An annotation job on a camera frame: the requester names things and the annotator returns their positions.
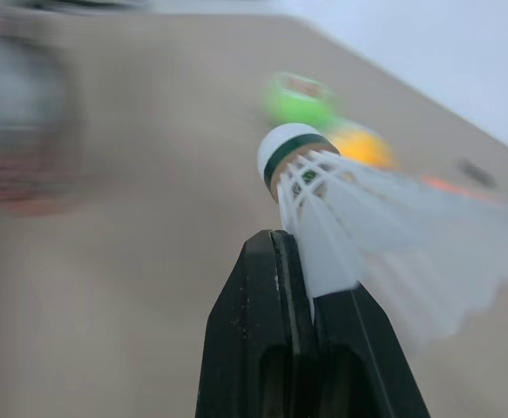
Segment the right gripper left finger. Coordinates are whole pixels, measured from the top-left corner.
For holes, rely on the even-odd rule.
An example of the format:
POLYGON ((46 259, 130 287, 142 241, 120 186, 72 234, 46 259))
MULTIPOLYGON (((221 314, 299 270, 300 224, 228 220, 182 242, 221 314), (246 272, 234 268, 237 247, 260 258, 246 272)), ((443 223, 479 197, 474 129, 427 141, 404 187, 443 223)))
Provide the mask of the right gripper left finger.
POLYGON ((198 417, 300 417, 302 272, 292 234, 241 248, 207 319, 198 417))

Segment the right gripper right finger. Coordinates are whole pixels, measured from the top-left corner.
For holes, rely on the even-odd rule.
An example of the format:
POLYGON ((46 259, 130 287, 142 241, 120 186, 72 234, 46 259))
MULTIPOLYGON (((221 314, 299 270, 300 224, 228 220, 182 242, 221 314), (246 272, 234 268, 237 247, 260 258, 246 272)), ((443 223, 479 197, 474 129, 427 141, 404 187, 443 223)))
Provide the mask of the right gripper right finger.
POLYGON ((427 417, 385 312, 362 285, 310 300, 294 237, 273 231, 287 330, 287 417, 427 417))

